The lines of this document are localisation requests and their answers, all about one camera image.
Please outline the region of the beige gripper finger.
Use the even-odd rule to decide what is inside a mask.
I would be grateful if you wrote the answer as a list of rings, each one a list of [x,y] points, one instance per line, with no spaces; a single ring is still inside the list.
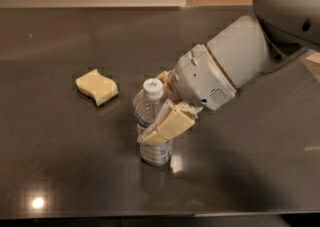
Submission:
[[[142,99],[150,99],[152,102],[157,100],[170,99],[178,101],[179,96],[174,91],[171,84],[173,71],[164,71],[154,78],[145,80],[142,84],[142,89],[135,95],[132,103],[136,107]]]
[[[186,101],[175,104],[167,99],[155,121],[137,138],[139,143],[160,146],[191,128],[198,119],[202,106],[193,106]]]

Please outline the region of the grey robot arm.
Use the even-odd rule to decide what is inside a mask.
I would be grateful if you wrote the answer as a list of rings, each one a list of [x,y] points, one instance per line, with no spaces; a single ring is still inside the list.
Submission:
[[[256,75],[319,49],[320,0],[253,0],[253,11],[156,76],[165,103],[149,127],[137,126],[139,143],[168,142],[192,127],[202,109],[220,108]]]

